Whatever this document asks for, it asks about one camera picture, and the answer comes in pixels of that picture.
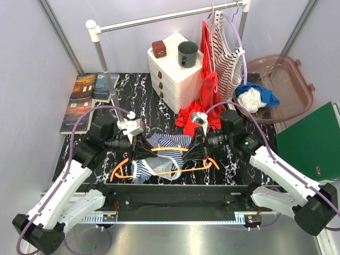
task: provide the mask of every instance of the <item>white wall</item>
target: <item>white wall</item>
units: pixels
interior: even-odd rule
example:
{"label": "white wall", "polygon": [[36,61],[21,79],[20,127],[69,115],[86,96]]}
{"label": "white wall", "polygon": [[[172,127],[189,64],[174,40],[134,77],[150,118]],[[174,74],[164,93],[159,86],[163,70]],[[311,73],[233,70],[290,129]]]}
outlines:
{"label": "white wall", "polygon": [[[231,2],[216,0],[214,4]],[[100,71],[95,48],[85,22],[97,24],[121,23],[172,12],[209,6],[211,0],[49,0],[58,20],[72,45],[77,58],[87,72]],[[307,0],[253,0],[244,32],[247,60],[278,54],[285,45]],[[225,12],[232,16],[234,8]],[[147,50],[151,43],[179,32],[188,40],[200,42],[202,20],[208,14],[194,15],[104,33],[100,36],[108,67],[112,72],[149,72]],[[241,8],[235,23],[238,27]],[[235,45],[233,33],[228,38]]]}
{"label": "white wall", "polygon": [[289,55],[300,59],[300,70],[307,84],[313,83],[311,109],[290,125],[329,101],[340,103],[340,1],[319,1]]}
{"label": "white wall", "polygon": [[76,72],[37,0],[2,1],[0,13],[0,247],[16,254],[12,220],[52,181]]}

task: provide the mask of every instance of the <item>clothing rack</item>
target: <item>clothing rack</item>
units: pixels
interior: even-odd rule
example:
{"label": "clothing rack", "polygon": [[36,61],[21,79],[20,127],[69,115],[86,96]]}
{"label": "clothing rack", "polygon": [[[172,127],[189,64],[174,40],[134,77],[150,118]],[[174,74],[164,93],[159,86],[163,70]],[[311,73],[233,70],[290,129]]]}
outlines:
{"label": "clothing rack", "polygon": [[[231,3],[224,3],[224,4],[219,4],[214,6],[214,10],[223,10],[226,8],[231,8],[231,7],[239,7],[242,6],[242,16],[241,16],[241,21],[240,21],[240,26],[239,26],[239,34],[240,38],[243,36],[243,31],[245,27],[245,22],[247,20],[247,14],[249,12],[250,8],[250,2],[251,0],[242,0],[242,1],[234,1]],[[89,30],[92,42],[95,44],[95,48],[97,51],[97,55],[101,64],[101,68],[103,70],[103,73],[105,75],[105,78],[107,80],[107,84],[110,90],[111,94],[111,102],[114,106],[119,107],[119,101],[117,98],[117,95],[115,93],[115,89],[111,80],[111,75],[108,70],[105,56],[103,49],[100,44],[100,38],[99,35],[104,32],[109,32],[109,31],[114,31],[118,29],[123,29],[123,28],[130,28],[130,27],[135,27],[143,24],[149,24],[149,23],[154,23],[162,20],[170,20],[170,19],[175,19],[175,18],[181,18],[185,16],[191,16],[199,13],[206,13],[206,12],[211,12],[213,10],[212,6],[209,7],[203,7],[203,8],[198,8],[198,9],[193,9],[189,11],[183,11],[183,12],[175,12],[175,13],[170,13],[170,14],[165,14],[165,15],[160,15],[160,16],[154,16],[150,18],[145,18],[145,19],[140,19],[140,20],[134,20],[134,21],[128,21],[128,22],[123,22],[123,23],[118,23],[118,24],[112,24],[112,25],[105,25],[105,26],[99,26],[96,24],[94,20],[88,20],[86,22],[86,27]],[[123,113],[120,111],[116,110],[116,115],[118,117],[118,123],[117,126],[122,129],[126,125],[126,120],[123,117]]]}

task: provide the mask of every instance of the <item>brown box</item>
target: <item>brown box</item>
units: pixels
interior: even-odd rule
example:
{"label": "brown box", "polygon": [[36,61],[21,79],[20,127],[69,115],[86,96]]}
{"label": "brown box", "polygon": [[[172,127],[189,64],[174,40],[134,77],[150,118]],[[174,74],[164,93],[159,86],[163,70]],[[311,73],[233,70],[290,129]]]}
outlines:
{"label": "brown box", "polygon": [[156,58],[165,57],[166,56],[166,47],[163,41],[154,41],[152,43],[152,51],[154,52],[154,56]]}

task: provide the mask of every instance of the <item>metal rod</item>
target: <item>metal rod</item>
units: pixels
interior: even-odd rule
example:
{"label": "metal rod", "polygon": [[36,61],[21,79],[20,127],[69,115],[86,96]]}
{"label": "metal rod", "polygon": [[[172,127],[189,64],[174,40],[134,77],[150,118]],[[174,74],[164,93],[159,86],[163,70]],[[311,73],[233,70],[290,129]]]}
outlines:
{"label": "metal rod", "polygon": [[301,16],[299,17],[299,20],[297,21],[291,35],[289,36],[285,46],[283,47],[283,50],[280,54],[280,58],[277,60],[276,64],[275,64],[275,68],[272,72],[272,74],[270,75],[270,78],[273,79],[278,67],[281,65],[282,60],[285,58],[285,56],[287,56],[287,54],[291,51],[293,45],[295,44],[300,32],[302,31],[304,25],[306,24],[309,16],[312,14],[315,6],[317,5],[317,3],[319,2],[319,0],[309,0],[307,5],[305,6]]}
{"label": "metal rod", "polygon": [[42,10],[45,12],[49,23],[51,24],[54,32],[57,34],[60,43],[62,44],[67,56],[69,57],[74,69],[78,72],[79,75],[84,75],[84,70],[81,67],[75,53],[73,52],[71,45],[69,44],[68,40],[65,37],[65,34],[59,25],[59,22],[52,11],[52,8],[49,6],[47,0],[38,0]]}
{"label": "metal rod", "polygon": [[[239,1],[238,5],[239,6],[243,5],[243,1]],[[237,7],[237,2],[215,5],[214,10],[222,10],[222,9],[226,9],[226,8],[230,8],[230,7]],[[105,25],[103,27],[100,27],[100,31],[102,33],[104,33],[104,32],[109,32],[109,31],[113,31],[113,30],[130,28],[130,27],[135,27],[135,26],[148,24],[148,23],[154,23],[154,22],[162,21],[162,20],[170,20],[170,19],[174,19],[174,18],[180,18],[180,17],[195,15],[195,14],[199,14],[199,13],[211,12],[212,10],[213,10],[213,8],[211,6],[209,6],[209,7],[203,7],[203,8],[184,11],[184,12],[175,12],[175,13],[171,13],[171,14],[165,14],[165,15],[150,17],[150,18],[146,18],[146,19],[128,21],[128,22],[118,23],[118,24],[114,24],[114,25]]]}
{"label": "metal rod", "polygon": [[[99,57],[101,68],[104,72],[104,75],[105,75],[105,78],[106,78],[106,81],[107,81],[107,84],[108,84],[108,88],[110,90],[111,102],[112,102],[113,106],[119,107],[120,105],[119,105],[118,97],[117,97],[113,82],[111,80],[111,74],[110,74],[110,72],[107,68],[107,64],[106,64],[106,61],[105,61],[103,49],[101,48],[100,41],[94,42],[94,44],[95,44],[95,48],[96,48],[96,51],[97,51],[97,55]],[[116,111],[116,115],[118,117],[118,121],[121,122],[121,123],[124,123],[125,120],[124,120],[124,117],[123,117],[123,113],[120,110],[115,110],[115,111]]]}
{"label": "metal rod", "polygon": [[[242,12],[242,16],[241,16],[241,20],[240,20],[240,26],[239,26],[239,35],[240,35],[241,40],[242,40],[242,37],[243,37],[245,22],[247,21],[247,16],[248,16],[248,12]],[[240,46],[239,42],[236,41],[236,48],[238,48],[239,46]]]}

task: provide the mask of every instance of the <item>white cloth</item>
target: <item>white cloth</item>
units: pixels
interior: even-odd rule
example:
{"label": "white cloth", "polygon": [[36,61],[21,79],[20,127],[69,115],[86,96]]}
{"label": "white cloth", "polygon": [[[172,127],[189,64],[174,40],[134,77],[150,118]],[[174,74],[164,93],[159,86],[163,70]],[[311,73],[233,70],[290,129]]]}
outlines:
{"label": "white cloth", "polygon": [[247,92],[240,94],[237,100],[250,113],[255,113],[259,108],[267,105],[261,101],[261,92],[254,88],[250,88]]}

